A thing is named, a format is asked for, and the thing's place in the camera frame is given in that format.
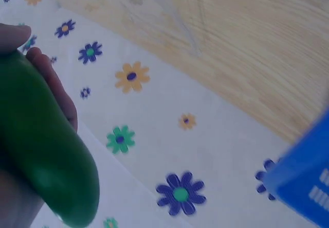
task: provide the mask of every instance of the wooden table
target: wooden table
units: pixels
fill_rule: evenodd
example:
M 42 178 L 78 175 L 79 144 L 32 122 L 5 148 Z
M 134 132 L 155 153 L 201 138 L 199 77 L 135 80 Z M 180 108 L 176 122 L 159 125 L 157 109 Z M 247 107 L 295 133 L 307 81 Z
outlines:
M 168 32 L 177 32 L 176 24 L 154 1 L 59 0 L 155 53 L 287 141 L 326 107 L 329 0 L 172 1 L 198 42 L 199 57 L 185 50 L 178 33 Z M 138 16 L 132 20 L 138 9 L 162 16 L 163 30 L 137 23 Z

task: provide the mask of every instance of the flower center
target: flower center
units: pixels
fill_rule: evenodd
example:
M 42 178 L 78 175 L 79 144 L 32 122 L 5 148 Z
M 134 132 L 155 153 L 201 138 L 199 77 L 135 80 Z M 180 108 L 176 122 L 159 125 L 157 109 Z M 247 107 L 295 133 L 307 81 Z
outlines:
M 137 77 L 135 72 L 131 72 L 127 75 L 127 80 L 132 81 Z
M 67 25 L 65 25 L 65 26 L 62 26 L 62 31 L 68 31 L 68 26 Z
M 93 56 L 94 53 L 95 53 L 94 49 L 88 49 L 87 50 L 87 56 L 89 56 L 89 57 Z
M 176 201 L 184 202 L 187 201 L 187 199 L 189 198 L 189 193 L 184 188 L 176 188 L 174 190 L 174 198 L 176 199 Z
M 115 141 L 118 143 L 118 144 L 121 144 L 124 142 L 124 137 L 123 136 L 118 136 L 115 138 Z

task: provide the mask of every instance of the hand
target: hand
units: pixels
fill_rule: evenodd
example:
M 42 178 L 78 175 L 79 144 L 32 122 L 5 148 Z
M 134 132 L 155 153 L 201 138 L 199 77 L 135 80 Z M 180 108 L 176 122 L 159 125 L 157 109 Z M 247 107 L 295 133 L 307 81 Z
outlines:
M 23 45 L 31 36 L 31 28 L 0 24 L 0 35 L 0 55 L 4 55 Z M 43 76 L 76 131 L 77 110 L 52 69 L 50 59 L 39 48 L 30 49 L 26 58 Z M 0 227 L 30 227 L 42 205 L 43 200 L 29 186 L 0 146 Z

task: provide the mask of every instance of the finger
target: finger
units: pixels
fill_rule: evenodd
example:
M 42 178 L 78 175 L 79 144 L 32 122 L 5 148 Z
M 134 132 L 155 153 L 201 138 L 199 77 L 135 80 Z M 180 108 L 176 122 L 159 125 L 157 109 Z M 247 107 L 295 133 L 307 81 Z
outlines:
M 31 36 L 29 26 L 11 26 L 0 23 L 0 55 L 8 54 L 23 45 Z
M 65 92 L 56 72 L 53 70 L 50 59 L 44 54 L 39 54 L 39 49 L 33 48 L 33 51 L 28 55 L 28 60 L 43 76 L 64 115 L 77 131 L 78 116 L 76 107 Z
M 33 47 L 33 48 L 30 48 L 27 53 L 26 53 L 26 58 L 27 60 L 29 60 L 30 62 L 32 62 L 32 60 L 37 56 L 37 55 L 41 55 L 42 52 L 39 48 L 37 47 Z

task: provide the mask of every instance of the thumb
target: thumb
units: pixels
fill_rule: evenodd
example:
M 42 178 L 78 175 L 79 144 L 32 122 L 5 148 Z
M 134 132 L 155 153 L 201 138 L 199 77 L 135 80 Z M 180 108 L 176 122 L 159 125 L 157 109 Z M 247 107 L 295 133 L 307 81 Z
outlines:
M 0 55 L 15 51 L 31 36 L 29 26 L 11 26 L 0 23 Z

